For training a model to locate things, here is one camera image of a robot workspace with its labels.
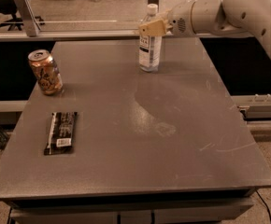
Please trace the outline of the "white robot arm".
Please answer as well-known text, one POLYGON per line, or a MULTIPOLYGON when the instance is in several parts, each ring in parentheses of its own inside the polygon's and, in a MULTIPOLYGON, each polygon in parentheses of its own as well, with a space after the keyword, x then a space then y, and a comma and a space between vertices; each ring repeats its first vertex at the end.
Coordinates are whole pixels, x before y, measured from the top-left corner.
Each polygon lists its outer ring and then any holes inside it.
POLYGON ((192 0, 138 27, 145 36, 255 37, 271 60, 271 0, 192 0))

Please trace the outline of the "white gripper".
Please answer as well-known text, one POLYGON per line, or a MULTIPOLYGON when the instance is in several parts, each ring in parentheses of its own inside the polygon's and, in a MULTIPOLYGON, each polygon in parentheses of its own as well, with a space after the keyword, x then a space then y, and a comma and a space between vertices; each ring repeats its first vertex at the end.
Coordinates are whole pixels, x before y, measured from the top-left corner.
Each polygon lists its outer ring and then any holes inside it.
POLYGON ((169 13, 168 11, 158 13, 156 15, 158 19, 140 24, 138 32, 143 36, 164 36, 171 29, 172 35, 177 37, 194 36, 193 4, 194 1, 181 3, 174 6, 169 13))

